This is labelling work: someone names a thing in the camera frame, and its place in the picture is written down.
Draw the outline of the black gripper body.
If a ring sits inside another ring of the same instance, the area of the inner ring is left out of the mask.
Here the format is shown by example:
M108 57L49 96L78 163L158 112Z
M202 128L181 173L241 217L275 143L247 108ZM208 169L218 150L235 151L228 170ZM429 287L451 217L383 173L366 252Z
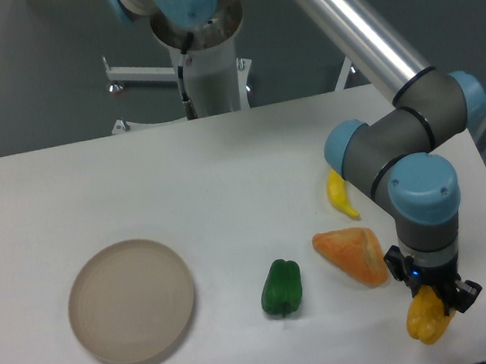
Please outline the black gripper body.
M408 259L415 276L416 291L411 291L414 298L421 286L430 286L438 294L438 286L449 282L461 281L458 273L458 238L450 245L437 251L418 251L402 244L400 251Z

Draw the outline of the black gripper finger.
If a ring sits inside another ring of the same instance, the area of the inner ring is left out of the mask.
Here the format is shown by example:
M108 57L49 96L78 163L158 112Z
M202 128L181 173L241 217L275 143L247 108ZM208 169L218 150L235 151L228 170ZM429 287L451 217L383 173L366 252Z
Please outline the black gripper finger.
M412 268L408 264L408 259L400 251L400 247L392 245L383 259L388 271L395 280L405 283L406 287L412 292L417 290Z
M465 313L479 297L482 286L474 281L466 280L449 282L438 286L439 298L443 302L446 316L454 312Z

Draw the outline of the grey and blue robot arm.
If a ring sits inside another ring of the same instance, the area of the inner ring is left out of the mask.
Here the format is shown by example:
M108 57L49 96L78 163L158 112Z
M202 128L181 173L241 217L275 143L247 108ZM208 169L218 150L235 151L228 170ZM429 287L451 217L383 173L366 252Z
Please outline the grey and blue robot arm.
M470 74L430 65L364 0L293 0L393 104L368 125L352 119L325 142L325 160L395 220L398 242L385 264L413 293L431 287L446 313L465 312L481 286L457 271L460 189L435 153L486 109ZM117 18L151 21L170 48L173 79L188 119L241 107L234 57L201 59L233 39L241 0L107 0Z

